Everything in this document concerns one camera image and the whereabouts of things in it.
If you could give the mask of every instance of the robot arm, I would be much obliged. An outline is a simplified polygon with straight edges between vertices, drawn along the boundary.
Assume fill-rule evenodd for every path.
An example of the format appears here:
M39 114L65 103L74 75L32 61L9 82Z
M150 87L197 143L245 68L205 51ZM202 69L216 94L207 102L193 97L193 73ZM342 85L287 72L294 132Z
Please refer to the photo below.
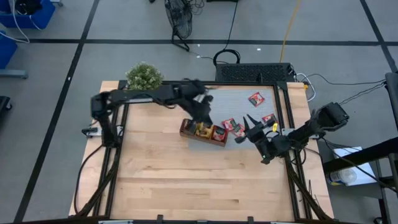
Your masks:
M211 95L207 95L207 88L199 81L193 80L186 85L161 85L155 90L113 90L102 92L91 98L91 116L99 122L103 130L102 143L105 147L116 147L119 138L116 127L112 127L109 115L121 105L130 103L153 102L170 108L179 105L196 123L210 123ZM201 102L194 100L204 95Z

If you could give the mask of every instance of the potted plant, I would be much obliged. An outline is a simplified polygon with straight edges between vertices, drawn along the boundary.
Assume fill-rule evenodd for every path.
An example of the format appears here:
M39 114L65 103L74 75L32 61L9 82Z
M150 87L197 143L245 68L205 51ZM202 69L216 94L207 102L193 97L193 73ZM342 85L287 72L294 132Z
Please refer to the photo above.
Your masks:
M163 75L153 65L140 62L126 72L129 90L153 90L162 84Z

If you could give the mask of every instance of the wooden table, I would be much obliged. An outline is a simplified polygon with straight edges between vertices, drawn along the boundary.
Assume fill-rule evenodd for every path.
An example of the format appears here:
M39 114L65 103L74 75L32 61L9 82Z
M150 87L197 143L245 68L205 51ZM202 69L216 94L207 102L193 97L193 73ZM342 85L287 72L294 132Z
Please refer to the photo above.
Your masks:
M118 82L103 82L101 91L117 87ZM288 83L288 87L294 123L299 127L310 117L305 91L302 83ZM220 87L259 88L272 87ZM280 102L287 122L281 91ZM183 118L188 115L180 108L170 110L153 103L129 106L111 218L153 220L161 214L165 220L245 221L248 216L256 221L294 220L283 159L274 159L265 166L254 145L238 151L190 151L188 139L178 133ZM84 158L100 144L100 138L89 139ZM316 141L310 140L307 147L318 151ZM98 186L103 156L104 150L83 169L79 209ZM307 185L311 180L312 194L326 214L333 217L319 156L307 152L303 168ZM104 213L107 194L106 190L99 214ZM301 195L298 193L297 197L301 217L305 217Z

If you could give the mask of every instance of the black fan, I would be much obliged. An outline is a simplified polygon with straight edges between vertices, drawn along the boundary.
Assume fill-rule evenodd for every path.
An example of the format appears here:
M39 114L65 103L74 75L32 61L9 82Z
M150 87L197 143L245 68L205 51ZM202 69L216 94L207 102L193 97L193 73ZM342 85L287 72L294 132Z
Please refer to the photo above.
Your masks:
M189 52L189 47L183 39L186 39L192 33L191 5L187 0L165 0L165 8L170 25L173 28L172 44ZM177 36L185 47L175 43L174 36Z

